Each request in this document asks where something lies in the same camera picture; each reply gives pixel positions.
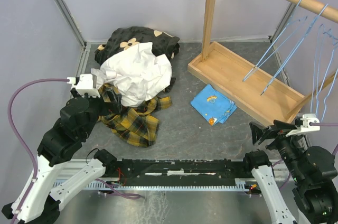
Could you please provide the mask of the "yellow plaid shirt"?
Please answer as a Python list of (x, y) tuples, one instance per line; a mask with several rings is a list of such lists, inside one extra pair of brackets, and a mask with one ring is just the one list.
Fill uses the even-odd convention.
[(125, 143), (147, 148), (156, 143), (160, 126), (160, 121), (153, 113), (170, 106), (172, 100), (169, 96), (155, 96), (138, 107), (122, 107), (121, 113), (111, 111), (106, 116), (100, 116), (98, 120)]

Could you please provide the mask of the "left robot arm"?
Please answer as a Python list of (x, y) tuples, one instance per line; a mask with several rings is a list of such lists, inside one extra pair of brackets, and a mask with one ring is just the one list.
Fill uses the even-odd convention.
[(91, 181), (112, 176), (117, 159), (99, 150), (84, 169), (59, 189), (52, 186), (83, 143), (89, 138), (99, 117), (121, 111), (121, 95), (111, 91), (107, 98), (76, 94), (60, 110), (60, 117), (47, 131), (37, 148), (33, 171), (16, 201), (2, 208), (3, 215), (19, 223), (54, 223), (64, 206)]

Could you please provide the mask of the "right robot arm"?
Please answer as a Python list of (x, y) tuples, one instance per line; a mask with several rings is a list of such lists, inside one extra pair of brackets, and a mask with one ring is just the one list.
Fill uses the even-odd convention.
[[(255, 122), (249, 126), (253, 144), (270, 139), (266, 148), (280, 154), (295, 182), (293, 195), (298, 210), (308, 222), (337, 223), (337, 190), (332, 181), (337, 176), (334, 155), (319, 146), (301, 148), (298, 142), (304, 134), (294, 124), (275, 120), (267, 127)], [(297, 223), (275, 182), (273, 165), (266, 153), (246, 153), (243, 161), (243, 173), (256, 179), (272, 223)]]

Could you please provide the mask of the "white shirt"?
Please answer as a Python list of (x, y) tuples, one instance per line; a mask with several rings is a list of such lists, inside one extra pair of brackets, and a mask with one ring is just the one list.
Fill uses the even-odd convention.
[(152, 42), (140, 43), (107, 59), (99, 69), (97, 88), (108, 83), (122, 95), (125, 107), (138, 107), (170, 85), (172, 66), (165, 54), (155, 56)]

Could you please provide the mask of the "wooden clothes rack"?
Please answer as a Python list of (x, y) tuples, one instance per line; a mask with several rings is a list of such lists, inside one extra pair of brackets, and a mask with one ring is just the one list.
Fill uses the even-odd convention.
[(268, 126), (275, 119), (290, 123), (311, 98), (333, 86), (336, 71), (304, 96), (218, 42), (211, 42), (214, 7), (215, 0), (205, 1), (202, 52), (187, 69), (260, 123)]

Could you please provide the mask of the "blue folded cloth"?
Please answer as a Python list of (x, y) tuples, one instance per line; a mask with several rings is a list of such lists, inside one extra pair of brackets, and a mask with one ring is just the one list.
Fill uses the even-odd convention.
[(234, 101), (206, 85), (190, 102), (193, 108), (211, 125), (223, 124), (237, 109)]

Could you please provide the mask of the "black flower-pattern garment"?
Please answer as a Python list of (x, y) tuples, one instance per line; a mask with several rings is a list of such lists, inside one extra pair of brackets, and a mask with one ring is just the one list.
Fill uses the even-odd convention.
[(102, 65), (113, 55), (127, 50), (140, 43), (152, 42), (152, 53), (154, 56), (165, 54), (172, 60), (180, 50), (177, 36), (172, 36), (164, 31), (151, 29), (148, 27), (132, 26), (128, 28), (118, 28), (111, 34), (107, 43), (101, 44), (95, 51), (95, 61)]

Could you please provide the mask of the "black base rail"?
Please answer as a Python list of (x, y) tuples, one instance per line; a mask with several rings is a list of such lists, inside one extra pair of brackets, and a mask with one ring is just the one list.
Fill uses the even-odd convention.
[(130, 160), (114, 163), (104, 178), (121, 178), (123, 185), (185, 186), (235, 185), (235, 179), (253, 178), (242, 161)]

